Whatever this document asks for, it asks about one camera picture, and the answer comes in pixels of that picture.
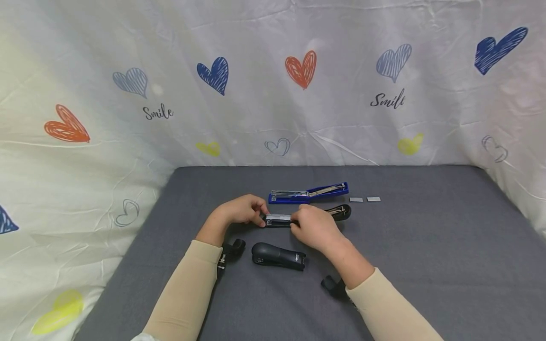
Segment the gray table surface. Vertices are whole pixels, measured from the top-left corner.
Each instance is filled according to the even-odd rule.
[[[273,189],[349,183],[339,226],[445,340],[545,340],[546,244],[497,185],[471,166],[184,167],[162,191],[76,341],[137,335],[207,215]],[[350,202],[379,196],[380,202]],[[270,205],[272,213],[297,206]],[[288,229],[232,226],[247,249],[218,282],[200,340],[372,340],[350,303],[320,282],[337,274]],[[304,272],[252,263],[257,242],[307,254]]]

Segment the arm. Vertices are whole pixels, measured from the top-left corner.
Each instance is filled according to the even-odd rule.
[[[163,289],[143,333],[161,341],[197,339],[216,282],[216,266],[228,226],[254,222],[264,227],[261,212],[269,213],[265,201],[245,195],[210,214]]]
[[[337,228],[331,215],[300,205],[292,233],[322,252],[340,273],[346,291],[376,341],[441,341],[442,338]]]

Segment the arm sleeve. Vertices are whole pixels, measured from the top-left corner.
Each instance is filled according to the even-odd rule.
[[[209,307],[222,248],[192,241],[173,272],[143,333],[161,341],[195,341]]]
[[[346,291],[375,341],[442,341],[379,269],[359,286]]]

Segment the outlined heart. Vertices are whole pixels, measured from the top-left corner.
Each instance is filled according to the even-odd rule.
[[[136,201],[131,199],[125,199],[123,201],[123,214],[116,217],[114,224],[119,227],[125,227],[131,225],[140,213],[140,206]]]
[[[264,145],[268,151],[279,156],[285,156],[290,149],[290,141],[284,137],[281,137],[277,143],[274,143],[273,141],[266,141]]]
[[[77,319],[83,309],[84,299],[79,291],[64,291],[55,300],[53,309],[36,321],[31,332],[35,335],[51,333]]]
[[[228,61],[224,57],[218,57],[212,63],[212,68],[203,64],[197,64],[197,74],[210,85],[214,90],[218,91],[222,96],[225,95],[225,86],[228,84],[229,68]]]
[[[483,148],[495,158],[495,162],[503,162],[508,157],[508,150],[495,142],[493,136],[487,135],[482,139]]]
[[[209,143],[208,145],[200,142],[196,143],[195,146],[205,154],[214,156],[215,158],[220,156],[220,145],[216,142]]]
[[[392,79],[393,82],[396,83],[400,71],[402,71],[402,68],[410,58],[411,51],[412,48],[410,44],[403,44],[398,47],[396,53],[393,50],[383,52],[381,57],[377,60],[377,73]]]
[[[19,226],[15,225],[9,218],[8,213],[0,206],[0,235],[17,231]]]
[[[57,104],[55,109],[63,122],[49,121],[45,123],[45,132],[62,141],[89,143],[91,138],[76,116],[62,104]]]
[[[525,39],[528,32],[527,27],[518,27],[505,35],[498,44],[493,37],[483,39],[476,47],[474,66],[485,76],[493,65],[503,59],[505,55],[514,50]]]
[[[306,53],[303,65],[296,57],[287,57],[284,67],[290,78],[305,90],[313,80],[314,70],[317,67],[317,54],[313,50]]]
[[[398,141],[398,150],[404,155],[414,155],[421,149],[424,137],[423,133],[419,133],[413,139],[401,139]]]
[[[148,86],[148,76],[139,68],[127,70],[125,74],[114,72],[112,74],[114,83],[123,91],[135,93],[146,98],[146,87]]]

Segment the orange heart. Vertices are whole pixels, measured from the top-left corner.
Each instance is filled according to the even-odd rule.
[[[317,67],[317,54],[313,50],[306,53],[303,66],[296,57],[290,56],[286,58],[284,66],[290,78],[305,90],[313,79],[314,69]]]
[[[57,110],[57,115],[63,120],[63,123],[49,121],[44,125],[45,132],[55,139],[89,143],[91,138],[76,116],[64,105],[57,104],[55,109]]]

